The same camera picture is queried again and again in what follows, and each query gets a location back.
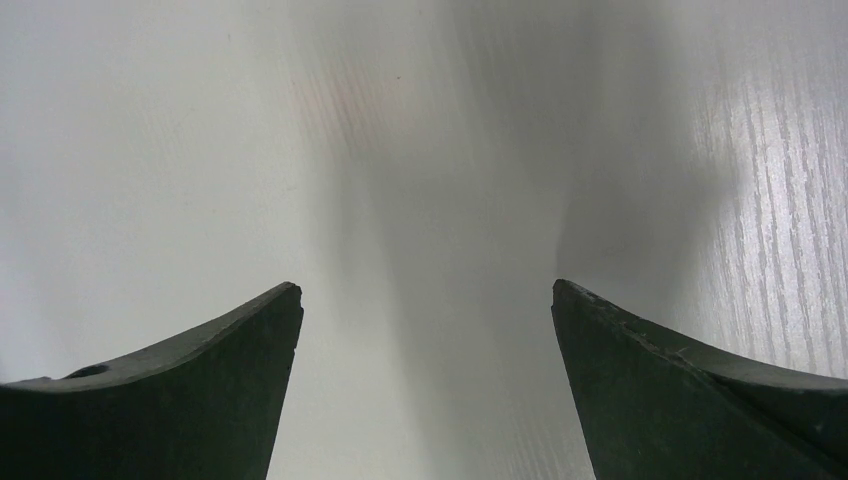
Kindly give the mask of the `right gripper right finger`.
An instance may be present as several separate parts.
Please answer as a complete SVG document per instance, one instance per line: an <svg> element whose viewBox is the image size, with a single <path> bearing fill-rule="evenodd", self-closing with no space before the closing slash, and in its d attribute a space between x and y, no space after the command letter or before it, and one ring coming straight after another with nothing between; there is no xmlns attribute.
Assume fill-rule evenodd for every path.
<svg viewBox="0 0 848 480"><path fill-rule="evenodd" d="M551 307L599 479L843 479L847 383L710 346L558 280Z"/></svg>

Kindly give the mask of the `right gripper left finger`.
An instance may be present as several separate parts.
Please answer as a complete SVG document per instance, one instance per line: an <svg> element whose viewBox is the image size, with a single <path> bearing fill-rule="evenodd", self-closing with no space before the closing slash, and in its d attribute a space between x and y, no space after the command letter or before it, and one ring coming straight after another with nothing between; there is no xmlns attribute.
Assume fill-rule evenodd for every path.
<svg viewBox="0 0 848 480"><path fill-rule="evenodd" d="M280 284L58 379L1 388L5 479L264 479L304 317Z"/></svg>

